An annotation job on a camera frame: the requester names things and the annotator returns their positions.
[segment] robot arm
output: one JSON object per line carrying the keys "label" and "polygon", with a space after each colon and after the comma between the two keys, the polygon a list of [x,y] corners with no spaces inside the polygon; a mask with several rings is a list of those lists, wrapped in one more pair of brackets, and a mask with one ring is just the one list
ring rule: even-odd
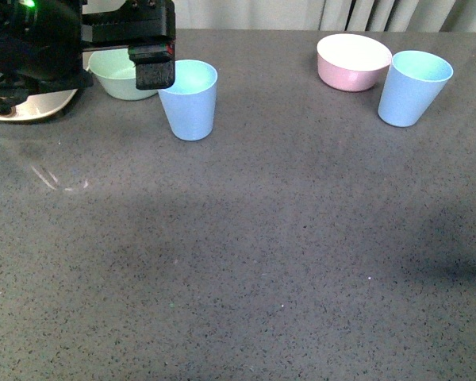
{"label": "robot arm", "polygon": [[113,12],[84,14],[86,0],[0,0],[0,110],[34,94],[92,85],[83,52],[127,48],[136,87],[175,81],[175,5],[127,0]]}

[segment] white plate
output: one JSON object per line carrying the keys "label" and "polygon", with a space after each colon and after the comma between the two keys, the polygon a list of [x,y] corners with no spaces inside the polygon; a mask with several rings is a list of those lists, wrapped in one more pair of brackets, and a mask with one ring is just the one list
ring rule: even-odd
{"label": "white plate", "polygon": [[63,109],[78,90],[65,90],[56,93],[30,95],[26,102],[16,106],[16,113],[1,117],[0,121],[35,121],[49,117]]}

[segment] bowl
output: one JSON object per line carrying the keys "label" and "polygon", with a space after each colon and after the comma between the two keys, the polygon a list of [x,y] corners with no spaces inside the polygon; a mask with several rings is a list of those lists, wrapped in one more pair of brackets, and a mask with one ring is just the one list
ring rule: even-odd
{"label": "bowl", "polygon": [[88,68],[112,97],[137,101],[157,94],[157,90],[136,89],[136,68],[127,49],[94,52],[88,59]]}
{"label": "bowl", "polygon": [[317,71],[330,87],[343,91],[370,89],[391,64],[391,51],[358,34],[332,34],[317,44]]}

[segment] pink bowl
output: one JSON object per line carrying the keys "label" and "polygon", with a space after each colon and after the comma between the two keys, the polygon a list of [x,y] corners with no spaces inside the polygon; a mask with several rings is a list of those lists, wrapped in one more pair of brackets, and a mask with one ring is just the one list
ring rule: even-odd
{"label": "pink bowl", "polygon": [[370,89],[391,64],[390,50],[357,34],[333,34],[317,44],[317,71],[331,87],[343,91]]}

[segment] light blue plastic cup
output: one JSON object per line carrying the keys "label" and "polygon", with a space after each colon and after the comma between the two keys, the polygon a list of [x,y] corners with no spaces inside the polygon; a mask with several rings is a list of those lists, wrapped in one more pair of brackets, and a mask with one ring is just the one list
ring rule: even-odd
{"label": "light blue plastic cup", "polygon": [[379,102],[379,117],[396,127],[414,125],[453,76],[453,67],[431,53],[393,56]]}
{"label": "light blue plastic cup", "polygon": [[200,140],[212,132],[217,79],[217,70],[209,63],[175,62],[175,83],[159,90],[159,96],[171,130],[178,139]]}

